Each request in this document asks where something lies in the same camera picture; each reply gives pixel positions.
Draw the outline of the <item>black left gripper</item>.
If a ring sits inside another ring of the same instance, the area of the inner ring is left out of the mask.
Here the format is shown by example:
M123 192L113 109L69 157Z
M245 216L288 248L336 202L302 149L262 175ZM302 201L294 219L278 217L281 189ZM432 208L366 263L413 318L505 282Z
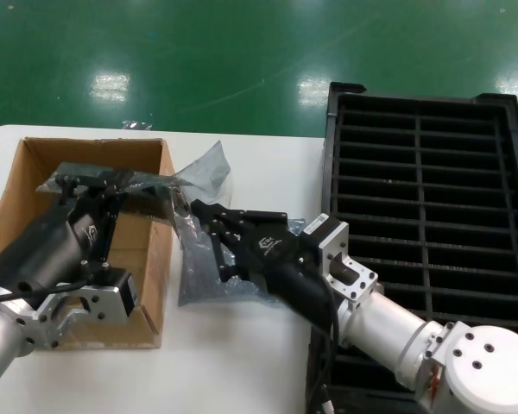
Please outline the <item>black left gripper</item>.
M132 175L132 170L114 169L96 178L57 176L59 202L0 253L0 287L13 293L48 290L83 279L84 260L106 262ZM87 189L73 198L80 185Z

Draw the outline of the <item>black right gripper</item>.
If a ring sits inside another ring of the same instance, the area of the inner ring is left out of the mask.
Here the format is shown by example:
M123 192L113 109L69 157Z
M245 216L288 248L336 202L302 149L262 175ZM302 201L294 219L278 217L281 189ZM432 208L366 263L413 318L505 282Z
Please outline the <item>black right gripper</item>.
M323 334L332 333L333 294L313 251L289 230L286 214L232 210L199 199L190 209L210 235L221 282L242 275ZM225 250L235 255L233 264L226 260Z

